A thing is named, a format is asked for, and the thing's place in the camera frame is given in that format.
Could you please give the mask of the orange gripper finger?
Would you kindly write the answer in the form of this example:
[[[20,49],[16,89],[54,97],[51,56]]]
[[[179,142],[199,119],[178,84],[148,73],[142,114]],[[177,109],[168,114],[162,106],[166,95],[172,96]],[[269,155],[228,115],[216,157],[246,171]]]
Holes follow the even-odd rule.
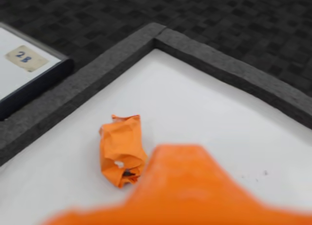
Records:
[[[309,225],[310,214],[272,208],[236,184],[198,145],[160,145],[128,200],[70,211],[50,225]]]

